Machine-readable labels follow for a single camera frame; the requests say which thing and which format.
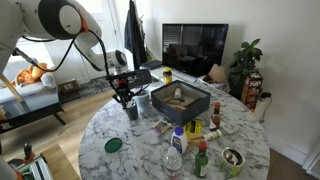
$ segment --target cup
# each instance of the cup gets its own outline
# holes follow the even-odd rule
[[[146,90],[141,91],[134,97],[137,103],[138,111],[141,113],[147,112],[150,106],[149,92]]]
[[[126,109],[124,109],[127,113],[127,116],[130,120],[136,120],[138,119],[138,110],[137,110],[137,104],[132,104],[131,106],[128,106]]]

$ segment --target blue bottle label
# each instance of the blue bottle label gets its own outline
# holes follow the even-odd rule
[[[181,140],[178,137],[173,136],[173,138],[172,138],[172,146],[175,147],[180,154],[182,153]]]

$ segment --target marble table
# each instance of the marble table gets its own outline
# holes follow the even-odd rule
[[[159,86],[151,84],[150,89]],[[266,179],[270,152],[262,126],[253,114],[238,100],[214,87],[200,83],[192,85],[211,92],[211,104],[221,103],[221,131],[223,136],[208,142],[209,172],[205,179],[228,179],[219,168],[221,151],[226,147],[237,149],[245,158],[242,172],[230,179]],[[209,133],[209,108],[198,116],[203,121],[203,132]],[[163,159],[170,147],[173,129],[160,138],[150,128],[164,116],[150,105],[150,111],[130,121],[120,104],[111,100],[89,122],[79,150],[79,166],[83,179],[165,179]],[[114,137],[123,141],[121,149],[108,154],[105,143]],[[189,146],[183,154],[184,179],[197,179],[193,164],[198,147]]]

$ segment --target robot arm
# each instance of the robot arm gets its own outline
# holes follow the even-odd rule
[[[92,50],[101,37],[101,28],[75,0],[3,0],[0,7],[0,72],[22,35],[42,39],[74,39],[81,54],[98,71],[105,70],[103,53]],[[109,68],[126,66],[120,51],[107,53]]]
[[[50,40],[72,39],[72,43],[75,42],[76,48],[93,68],[106,70],[107,80],[116,92],[114,99],[123,108],[141,92],[143,84],[151,82],[148,70],[121,72],[121,67],[127,64],[125,55],[120,51],[105,52],[100,39],[100,26],[76,0],[2,0],[1,3],[0,23],[6,28],[0,29],[0,73],[13,51],[37,66],[31,58],[15,48],[18,39],[26,35]],[[98,42],[103,51],[100,54],[92,50]],[[111,76],[108,68],[115,68],[116,75]],[[130,89],[138,85],[140,91],[133,93]]]

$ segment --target stuffed animal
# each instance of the stuffed animal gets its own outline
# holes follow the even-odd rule
[[[46,63],[38,63],[38,66],[44,70],[48,69]],[[11,84],[17,87],[21,87],[24,83],[32,84],[39,80],[44,73],[45,71],[30,65],[28,70],[20,70]]]

